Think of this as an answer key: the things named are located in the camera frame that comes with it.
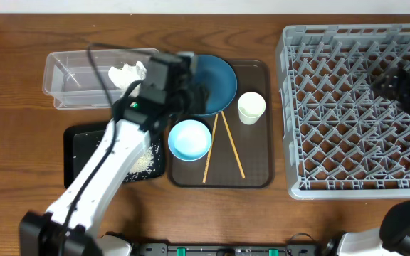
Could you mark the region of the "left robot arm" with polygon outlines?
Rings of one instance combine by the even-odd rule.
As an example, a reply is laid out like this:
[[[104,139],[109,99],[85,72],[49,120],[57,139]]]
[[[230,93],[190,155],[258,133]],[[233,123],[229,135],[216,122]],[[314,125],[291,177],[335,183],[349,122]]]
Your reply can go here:
[[[130,255],[116,235],[98,237],[103,216],[129,170],[173,114],[203,114],[209,90],[200,84],[156,87],[133,82],[112,106],[112,119],[78,176],[43,215],[19,224],[21,255]]]

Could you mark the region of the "pile of white rice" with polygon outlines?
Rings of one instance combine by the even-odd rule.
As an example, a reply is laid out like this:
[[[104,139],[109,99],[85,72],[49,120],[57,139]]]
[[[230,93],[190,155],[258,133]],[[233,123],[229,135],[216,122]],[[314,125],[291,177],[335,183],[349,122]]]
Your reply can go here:
[[[162,143],[153,143],[130,169],[123,182],[129,183],[160,177],[165,170],[164,160]]]

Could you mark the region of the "white napkin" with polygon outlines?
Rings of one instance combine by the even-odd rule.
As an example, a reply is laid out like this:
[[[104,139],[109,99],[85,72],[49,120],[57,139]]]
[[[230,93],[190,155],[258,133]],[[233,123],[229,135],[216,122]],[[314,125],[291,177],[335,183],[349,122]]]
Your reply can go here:
[[[132,82],[144,80],[146,72],[147,69],[143,63],[137,61],[135,65],[125,63],[122,68],[111,67],[107,74],[115,87],[126,90]]]

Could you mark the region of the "white cup green inside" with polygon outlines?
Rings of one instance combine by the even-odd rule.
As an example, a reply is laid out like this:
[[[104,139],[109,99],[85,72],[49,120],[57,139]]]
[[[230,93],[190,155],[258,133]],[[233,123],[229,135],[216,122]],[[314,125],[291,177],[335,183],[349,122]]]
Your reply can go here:
[[[255,124],[266,110],[264,98],[256,92],[246,92],[237,102],[238,116],[246,125]]]

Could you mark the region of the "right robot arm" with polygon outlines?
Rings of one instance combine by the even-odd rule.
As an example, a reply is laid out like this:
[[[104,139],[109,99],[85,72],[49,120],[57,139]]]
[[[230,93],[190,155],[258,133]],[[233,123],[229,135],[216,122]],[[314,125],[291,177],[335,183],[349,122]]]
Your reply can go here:
[[[410,115],[410,71],[393,68],[371,85],[371,90]],[[410,255],[410,200],[387,212],[379,228],[342,233],[331,239],[321,255]]]

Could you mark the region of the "light blue small bowl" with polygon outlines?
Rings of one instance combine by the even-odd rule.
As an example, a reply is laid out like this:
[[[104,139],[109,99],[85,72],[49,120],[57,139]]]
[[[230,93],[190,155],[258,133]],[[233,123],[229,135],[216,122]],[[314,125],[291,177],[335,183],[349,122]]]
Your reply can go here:
[[[196,161],[208,154],[211,132],[202,122],[187,119],[173,126],[167,139],[170,152],[181,161]]]

